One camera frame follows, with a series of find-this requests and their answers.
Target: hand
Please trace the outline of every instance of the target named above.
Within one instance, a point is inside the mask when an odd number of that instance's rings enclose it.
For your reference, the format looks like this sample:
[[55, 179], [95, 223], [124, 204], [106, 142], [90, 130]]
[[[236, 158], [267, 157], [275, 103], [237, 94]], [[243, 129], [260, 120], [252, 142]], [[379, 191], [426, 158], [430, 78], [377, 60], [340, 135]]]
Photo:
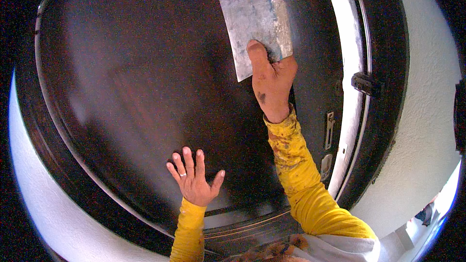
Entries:
[[206, 182], [204, 152], [202, 150], [197, 150], [196, 152], [196, 174], [194, 174], [194, 161], [192, 160], [191, 149], [184, 147], [183, 156], [186, 162], [186, 169], [178, 153], [173, 153], [173, 160], [178, 171], [170, 162], [167, 163], [167, 168], [176, 182], [178, 182], [179, 189], [181, 189], [184, 198], [192, 204], [206, 207], [218, 195], [225, 177], [225, 171], [220, 170], [217, 176], [215, 176], [212, 186], [210, 186]]
[[298, 64], [292, 55], [271, 64], [256, 40], [250, 40], [246, 49], [253, 64], [254, 94], [267, 119], [278, 124], [289, 114], [288, 96]]

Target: white wall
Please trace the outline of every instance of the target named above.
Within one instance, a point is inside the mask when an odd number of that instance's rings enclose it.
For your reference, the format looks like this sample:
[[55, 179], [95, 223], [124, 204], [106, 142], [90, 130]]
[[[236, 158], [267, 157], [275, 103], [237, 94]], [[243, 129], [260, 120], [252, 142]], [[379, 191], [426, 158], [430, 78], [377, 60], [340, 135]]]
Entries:
[[398, 132], [375, 184], [351, 213], [379, 238], [417, 214], [459, 162], [453, 135], [458, 54], [435, 0], [403, 0], [409, 32], [408, 86]]
[[24, 126], [15, 78], [9, 105], [11, 154], [21, 194], [44, 241], [69, 262], [163, 262], [169, 259], [115, 235], [75, 204], [36, 155]]

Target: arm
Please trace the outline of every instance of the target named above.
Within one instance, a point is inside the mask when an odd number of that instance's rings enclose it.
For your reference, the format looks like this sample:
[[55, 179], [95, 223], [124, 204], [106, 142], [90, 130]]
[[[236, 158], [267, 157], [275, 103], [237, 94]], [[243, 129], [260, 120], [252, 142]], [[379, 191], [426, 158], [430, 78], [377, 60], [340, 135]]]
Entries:
[[376, 239], [362, 220], [340, 208], [320, 182], [294, 109], [279, 124], [264, 119], [278, 178], [291, 205], [291, 215], [306, 234]]
[[296, 113], [288, 106], [298, 69], [294, 57], [271, 64], [264, 46], [255, 40], [248, 43], [247, 50], [253, 66], [254, 94], [265, 114], [277, 175], [288, 196], [292, 216], [307, 234], [376, 238], [366, 223], [340, 208], [320, 182]]
[[196, 152], [196, 168], [188, 147], [183, 148], [186, 167], [178, 153], [173, 153], [172, 157], [176, 169], [170, 162], [167, 163], [167, 168], [178, 183], [183, 200], [170, 261], [200, 262], [204, 260], [204, 213], [207, 205], [218, 195], [225, 171], [220, 170], [210, 186], [206, 182], [205, 156], [202, 150]]
[[170, 261], [199, 262], [204, 260], [202, 229], [206, 208], [192, 204], [183, 197]]

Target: right hand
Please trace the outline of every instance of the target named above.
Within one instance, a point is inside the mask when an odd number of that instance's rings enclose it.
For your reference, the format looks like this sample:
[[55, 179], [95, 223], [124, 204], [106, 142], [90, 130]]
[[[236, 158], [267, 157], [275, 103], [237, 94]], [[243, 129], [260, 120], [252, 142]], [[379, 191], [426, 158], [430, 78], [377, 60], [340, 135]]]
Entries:
[[271, 64], [264, 46], [256, 40], [250, 40], [246, 50], [253, 65], [253, 90], [260, 108], [271, 123], [278, 124], [289, 115], [288, 96], [298, 64], [293, 55]]

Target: finger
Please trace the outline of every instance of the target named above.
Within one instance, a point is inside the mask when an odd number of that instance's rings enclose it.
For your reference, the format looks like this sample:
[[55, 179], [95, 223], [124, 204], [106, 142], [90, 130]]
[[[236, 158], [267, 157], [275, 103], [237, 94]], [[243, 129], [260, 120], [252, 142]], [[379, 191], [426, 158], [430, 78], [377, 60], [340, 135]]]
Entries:
[[173, 153], [173, 161], [175, 162], [176, 168], [178, 169], [178, 174], [183, 175], [186, 173], [184, 169], [183, 162], [181, 162], [181, 156], [178, 153]]
[[294, 56], [288, 56], [276, 63], [272, 64], [273, 69], [277, 76], [286, 76], [289, 79], [294, 79], [296, 71], [298, 70], [298, 63]]
[[167, 169], [168, 169], [168, 171], [170, 171], [170, 173], [172, 174], [172, 176], [176, 180], [176, 182], [179, 183], [181, 181], [181, 177], [179, 176], [178, 172], [175, 170], [175, 167], [173, 166], [172, 163], [170, 163], [170, 162], [167, 163]]
[[225, 178], [225, 170], [220, 170], [215, 176], [215, 179], [212, 182], [212, 186], [210, 187], [210, 192], [213, 196], [217, 196], [220, 192], [220, 187], [222, 186], [223, 180]]
[[183, 148], [184, 164], [186, 165], [186, 173], [188, 173], [188, 179], [194, 178], [194, 161], [192, 159], [191, 149], [189, 147]]
[[196, 177], [206, 179], [206, 165], [204, 164], [204, 152], [201, 149], [196, 152]]
[[267, 51], [264, 45], [256, 40], [250, 40], [246, 46], [246, 50], [253, 65], [253, 75], [261, 77], [262, 75], [266, 76], [268, 73], [271, 73], [273, 69], [267, 59]]

